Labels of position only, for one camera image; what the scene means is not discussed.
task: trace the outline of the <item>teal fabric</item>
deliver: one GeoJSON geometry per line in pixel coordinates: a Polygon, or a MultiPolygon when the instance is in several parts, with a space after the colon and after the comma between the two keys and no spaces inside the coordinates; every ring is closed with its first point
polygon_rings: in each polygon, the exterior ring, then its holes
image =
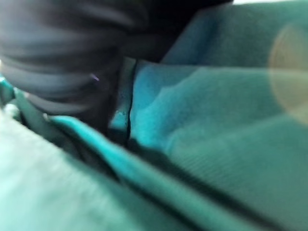
{"type": "Polygon", "coordinates": [[[307,0],[243,5],[200,11],[164,64],[268,67],[273,45],[289,26],[308,31],[307,0]]]}
{"type": "Polygon", "coordinates": [[[307,73],[141,63],[130,148],[235,213],[305,230],[308,127],[280,105],[273,78],[308,87],[307,73]]]}
{"type": "Polygon", "coordinates": [[[0,124],[0,230],[191,230],[1,111],[0,124]]]}
{"type": "Polygon", "coordinates": [[[308,230],[307,5],[200,12],[106,134],[1,81],[0,230],[308,230]]]}

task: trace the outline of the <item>green cloth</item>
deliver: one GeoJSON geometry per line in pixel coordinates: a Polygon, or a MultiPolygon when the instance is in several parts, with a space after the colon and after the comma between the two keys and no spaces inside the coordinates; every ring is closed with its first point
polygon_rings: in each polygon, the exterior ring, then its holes
{"type": "Polygon", "coordinates": [[[126,60],[106,135],[1,81],[26,127],[0,112],[0,230],[308,230],[307,7],[200,12],[163,63],[126,60]]]}

